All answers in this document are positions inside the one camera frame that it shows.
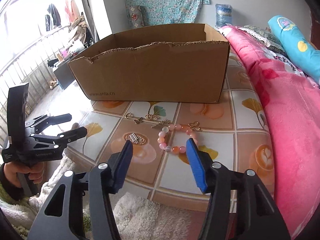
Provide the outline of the left hand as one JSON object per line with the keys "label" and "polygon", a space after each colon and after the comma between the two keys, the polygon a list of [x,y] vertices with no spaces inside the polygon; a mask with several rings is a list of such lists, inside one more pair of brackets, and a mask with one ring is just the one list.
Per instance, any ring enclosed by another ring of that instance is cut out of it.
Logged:
{"label": "left hand", "polygon": [[31,167],[17,161],[4,164],[4,175],[7,180],[15,187],[21,188],[19,173],[26,174],[34,184],[39,184],[43,180],[44,163],[40,162]]}

